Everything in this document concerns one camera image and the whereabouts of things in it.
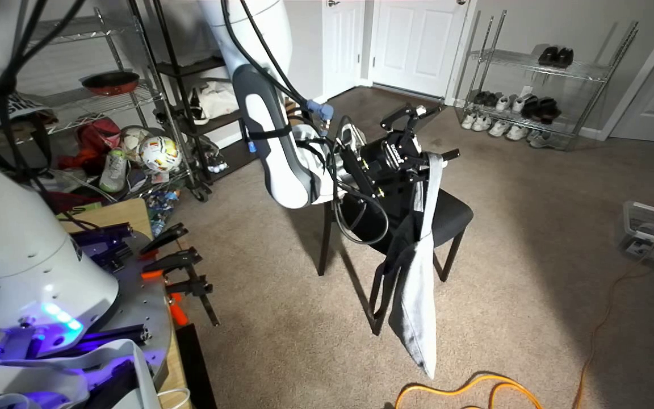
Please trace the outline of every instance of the box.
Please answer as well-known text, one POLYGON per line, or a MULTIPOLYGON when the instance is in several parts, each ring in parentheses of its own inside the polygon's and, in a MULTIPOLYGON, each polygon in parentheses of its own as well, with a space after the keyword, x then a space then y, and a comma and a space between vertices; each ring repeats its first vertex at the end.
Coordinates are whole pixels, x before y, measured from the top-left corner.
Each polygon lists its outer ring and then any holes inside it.
POLYGON ((622 204, 621 247, 630 258, 654 261, 654 208, 622 204))

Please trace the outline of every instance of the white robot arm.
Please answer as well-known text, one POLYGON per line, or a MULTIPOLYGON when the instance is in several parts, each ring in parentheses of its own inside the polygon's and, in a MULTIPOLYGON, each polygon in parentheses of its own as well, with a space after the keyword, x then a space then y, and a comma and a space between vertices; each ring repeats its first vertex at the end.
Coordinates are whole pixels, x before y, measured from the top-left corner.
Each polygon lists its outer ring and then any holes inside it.
POLYGON ((286 99, 308 109, 282 72, 290 62, 285 3, 199 3, 235 84, 243 138, 264 163, 268 193, 286 210, 330 203, 335 176, 324 163, 324 137, 311 126, 289 124, 285 112, 286 99))
MULTIPOLYGON (((0 80, 11 71, 11 58, 28 50, 17 20, 28 20, 23 17, 36 13, 44 3, 35 3, 30 12, 23 5, 28 3, 0 0, 0 80)), ((300 104, 307 103, 290 91, 286 78, 265 78, 277 75, 277 67, 289 67, 290 31, 285 5, 243 5, 203 0, 205 20, 218 38, 237 89, 245 141, 264 163, 268 193, 282 208, 327 203, 335 199, 335 178, 320 158, 322 137, 308 126, 289 124, 285 91, 300 104)), ((115 302, 115 296, 115 279, 70 246, 46 203, 0 172, 0 330, 35 325, 62 333, 64 341, 53 350, 65 348, 115 302)))
MULTIPOLYGON (((23 5, 0 0, 0 78, 19 49, 23 5)), ((36 325, 65 348, 115 296, 115 279, 73 247, 46 203, 0 172, 0 330, 36 325)))

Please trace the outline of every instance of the black cable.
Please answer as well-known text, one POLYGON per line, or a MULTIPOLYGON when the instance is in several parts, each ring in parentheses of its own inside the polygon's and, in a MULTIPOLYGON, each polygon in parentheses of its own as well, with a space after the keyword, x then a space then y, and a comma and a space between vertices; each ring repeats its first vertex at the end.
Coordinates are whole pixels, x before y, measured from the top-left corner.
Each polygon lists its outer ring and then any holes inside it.
POLYGON ((222 12, 222 24, 228 28, 228 35, 232 37, 237 50, 245 58, 247 64, 254 67, 254 71, 276 89, 280 89, 282 94, 290 96, 290 91, 277 83, 264 67, 256 64, 256 59, 243 49, 243 44, 237 38, 237 31, 232 28, 232 18, 230 18, 230 0, 220 0, 220 12, 222 12))
MULTIPOLYGON (((271 64, 277 69, 277 72, 280 72, 280 78, 285 80, 285 84, 282 84, 280 80, 276 80, 264 67, 258 67, 256 59, 243 49, 243 44, 237 38, 237 31, 235 31, 235 28, 232 28, 230 0, 220 0, 224 29, 228 29, 228 35, 232 37, 237 50, 247 59, 247 64, 254 67, 254 71, 256 71, 268 84, 273 84, 276 89, 280 89, 285 96, 294 99, 294 101, 300 104, 300 109, 303 109, 303 117, 305 117, 303 120, 315 129, 315 126, 311 124, 311 117, 308 117, 307 99, 300 96, 300 91, 298 91, 298 89, 289 83, 289 78, 285 75, 280 62, 276 59, 273 50, 268 49, 268 44, 265 44, 264 35, 261 35, 261 29, 258 29, 252 12, 247 9, 245 0, 241 0, 241 7, 243 7, 243 12, 245 12, 245 17, 247 17, 247 20, 249 20, 249 25, 252 25, 252 29, 254 29, 254 37, 258 38, 264 52, 268 54, 271 64)), ((348 193, 362 199, 362 201, 365 203, 365 208, 372 204, 372 208, 382 213, 382 218, 383 218, 383 231, 382 231, 377 239, 362 241, 362 239, 350 237, 353 229, 350 229, 350 225, 344 221, 344 212, 340 212, 340 203, 344 203, 344 201, 340 201, 340 196, 339 196, 339 176, 337 176, 339 144, 335 144, 335 141, 330 141, 330 138, 319 138, 319 141, 303 141, 303 149, 308 149, 308 152, 319 158, 319 162, 324 167, 324 170, 327 170, 330 178, 332 178, 332 201, 335 201, 335 203, 332 203, 332 212, 337 213, 337 225, 346 231, 346 237, 353 239, 353 241, 357 241, 357 244, 367 244, 367 246, 380 244, 380 241, 389 234, 389 229, 390 229, 390 218, 389 218, 387 210, 383 210, 375 199, 370 199, 370 196, 365 196, 365 193, 360 193, 360 192, 346 188, 348 193), (324 144, 324 146, 327 146, 327 154, 324 154, 327 159, 324 159, 322 154, 315 154, 308 144, 324 144)))
POLYGON ((305 112, 305 109, 307 109, 307 99, 290 84, 290 80, 289 80, 286 72, 282 71, 277 58, 273 54, 273 49, 265 44, 265 38, 264 38, 264 35, 261 35, 261 29, 258 29, 258 25, 256 25, 249 7, 245 5, 245 0, 241 0, 241 7, 243 7, 243 12, 245 12, 245 17, 247 17, 247 20, 249 20, 249 25, 252 25, 252 31, 256 35, 256 38, 258 38, 258 44, 261 44, 265 58, 273 62, 273 67, 277 69, 282 83, 286 84, 286 89, 290 89, 290 94, 298 99, 298 104, 300 104, 303 112, 305 112))
POLYGON ((75 0, 73 7, 62 17, 58 28, 46 35, 28 54, 23 54, 23 64, 28 64, 36 52, 40 52, 47 44, 53 44, 54 37, 64 31, 64 28, 80 13, 85 0, 75 0))
POLYGON ((9 119, 9 96, 17 91, 17 75, 36 52, 40 52, 54 37, 62 35, 62 29, 78 17, 85 0, 75 0, 73 7, 65 12, 65 17, 58 24, 58 28, 53 31, 47 31, 36 46, 31 46, 28 50, 46 5, 47 5, 47 0, 36 0, 35 9, 30 13, 30 20, 23 29, 23 37, 17 44, 17 52, 11 52, 11 59, 0 75, 0 127, 5 133, 9 149, 11 149, 17 172, 21 172, 28 181, 31 181, 36 187, 38 196, 44 196, 44 201, 50 204, 50 201, 46 199, 47 188, 31 172, 31 168, 28 167, 28 159, 23 158, 23 152, 17 146, 17 138, 11 133, 11 119, 9 119))

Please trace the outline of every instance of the beige carpet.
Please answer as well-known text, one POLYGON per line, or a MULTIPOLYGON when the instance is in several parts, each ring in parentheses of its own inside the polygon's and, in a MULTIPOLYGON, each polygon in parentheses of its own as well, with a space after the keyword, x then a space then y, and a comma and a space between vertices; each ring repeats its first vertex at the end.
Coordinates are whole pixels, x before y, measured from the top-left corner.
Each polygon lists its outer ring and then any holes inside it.
MULTIPOLYGON (((399 99, 360 91, 339 108, 377 124, 397 104, 399 99)), ((390 327, 370 335, 339 258, 327 278, 315 275, 320 210, 280 210, 258 163, 249 163, 220 179, 206 204, 185 196, 174 213, 215 287, 220 327, 206 323, 198 302, 189 309, 218 405, 377 409, 408 381, 454 388, 475 370, 496 370, 520 379, 546 408, 564 409, 613 279, 635 273, 600 335, 584 408, 654 408, 654 268, 615 247, 621 204, 654 204, 654 144, 540 152, 463 133, 449 109, 423 127, 421 141, 427 150, 461 149, 444 188, 475 210, 453 275, 436 287, 436 379, 412 363, 390 327)), ((353 244, 348 250, 367 287, 380 254, 353 244)), ((408 397, 406 408, 486 408, 486 396, 481 387, 449 405, 408 397)), ((500 402, 529 408, 511 393, 500 402)))

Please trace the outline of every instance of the red object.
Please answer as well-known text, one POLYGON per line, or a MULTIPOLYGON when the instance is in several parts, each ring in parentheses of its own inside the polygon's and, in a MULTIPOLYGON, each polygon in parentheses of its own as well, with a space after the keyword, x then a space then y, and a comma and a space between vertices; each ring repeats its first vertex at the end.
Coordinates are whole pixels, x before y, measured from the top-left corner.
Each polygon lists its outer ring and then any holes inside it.
POLYGON ((110 71, 94 78, 85 78, 81 86, 96 96, 123 96, 138 86, 138 75, 130 71, 110 71))
POLYGON ((174 327, 186 327, 190 325, 189 313, 179 306, 179 301, 174 301, 174 296, 171 298, 171 319, 174 327))
POLYGON ((86 172, 101 172, 105 158, 120 141, 120 127, 111 119, 94 120, 78 129, 80 154, 64 158, 60 168, 85 168, 86 172))
POLYGON ((144 271, 142 279, 144 283, 163 283, 163 271, 144 271))

